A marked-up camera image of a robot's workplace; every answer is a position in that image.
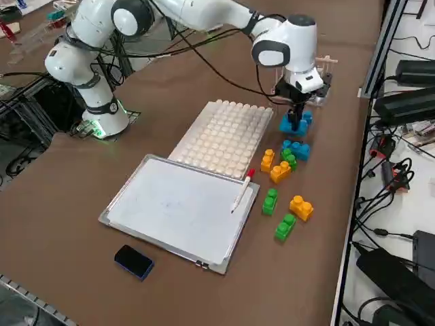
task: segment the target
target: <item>blue lego brick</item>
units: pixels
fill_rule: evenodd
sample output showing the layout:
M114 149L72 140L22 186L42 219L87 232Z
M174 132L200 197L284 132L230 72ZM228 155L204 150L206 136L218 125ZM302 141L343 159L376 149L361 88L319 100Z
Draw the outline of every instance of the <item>blue lego brick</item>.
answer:
M298 160L307 161L310 156L310 145L301 144L297 141L284 141L281 151L284 149L290 149L292 154L296 156Z
M279 124L279 131L285 132L292 136L303 137L308 132L308 127L313 121L313 114L310 111L305 111L302 114L302 119L299 122L298 130L292 130L292 124L288 121L287 115L283 116L281 123Z
M302 114L302 120L307 121L309 127L311 125L311 122L313 122L313 113L311 111L305 111Z

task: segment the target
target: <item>marker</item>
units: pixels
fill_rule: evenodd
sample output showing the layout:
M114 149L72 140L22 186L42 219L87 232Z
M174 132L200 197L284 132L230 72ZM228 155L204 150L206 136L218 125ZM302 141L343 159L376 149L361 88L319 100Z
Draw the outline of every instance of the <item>marker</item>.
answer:
M246 188L249 185L249 182L251 182L251 178L254 176L254 173L256 172L255 168L252 168L249 170L249 172L246 175L246 179L244 180L242 184L242 190L240 191L239 195L237 196L236 200L234 201L234 204L232 204L231 207L231 214L236 210L238 205L240 204L240 201L242 200L243 195L245 194Z

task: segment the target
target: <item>brown table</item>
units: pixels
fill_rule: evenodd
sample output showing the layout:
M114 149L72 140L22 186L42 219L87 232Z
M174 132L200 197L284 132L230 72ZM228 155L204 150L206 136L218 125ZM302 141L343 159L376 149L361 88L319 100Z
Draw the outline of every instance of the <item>brown table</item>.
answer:
M57 134L50 148L0 194L0 273L80 325L327 325L355 188L366 106L357 98L379 30L379 0L251 0L265 12L310 14L318 21L319 55L338 59L328 104L315 109L306 139L311 157L277 189L272 217L261 214L273 184L261 190L226 276L136 240L97 221L147 153L167 157L209 100L266 105L261 96L228 85L193 53L159 60L116 91L141 111L116 143ZM256 87L250 44L242 36L202 53L231 80ZM262 71L262 79L272 80ZM251 165L284 136L272 121ZM275 228L292 196L311 201L284 244ZM132 245L156 265L140 283L113 262Z

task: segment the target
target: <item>whiteboard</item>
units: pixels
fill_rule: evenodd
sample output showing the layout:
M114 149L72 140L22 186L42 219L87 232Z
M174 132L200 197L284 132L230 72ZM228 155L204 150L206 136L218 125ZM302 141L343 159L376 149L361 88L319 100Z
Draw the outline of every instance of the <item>whiteboard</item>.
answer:
M147 155L100 221L221 274L260 188Z

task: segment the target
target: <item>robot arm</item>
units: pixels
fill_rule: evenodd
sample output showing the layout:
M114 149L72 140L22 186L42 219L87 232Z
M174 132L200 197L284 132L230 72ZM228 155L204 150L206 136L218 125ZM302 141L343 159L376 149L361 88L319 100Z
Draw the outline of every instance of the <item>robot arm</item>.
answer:
M286 80L302 93L323 86L315 68L317 26L305 15L285 19L264 17L233 0L117 0L111 15L115 27L127 36L146 33L143 17L164 14L195 29L209 31L229 24L254 37L252 58L265 67L285 67Z
M127 37L140 36L163 16L197 31L231 24L254 37L251 54L258 64L285 67L285 81L298 94L309 96L323 86L315 68L317 26L307 16L264 17L233 0L83 0L67 28L67 40L52 48L45 64L54 78L82 95L88 107L83 119L95 126L96 137L123 131L128 117L104 76L90 69L98 56L93 49L101 48L115 29Z

